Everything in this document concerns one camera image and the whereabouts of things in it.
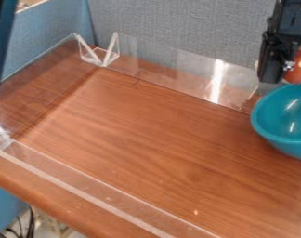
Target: wooden table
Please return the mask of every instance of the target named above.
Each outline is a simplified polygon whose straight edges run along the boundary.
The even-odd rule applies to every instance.
[[[301,161],[249,115],[94,67],[72,48],[2,85],[11,136],[219,237],[301,238]],[[154,237],[4,159],[0,186],[90,237]]]

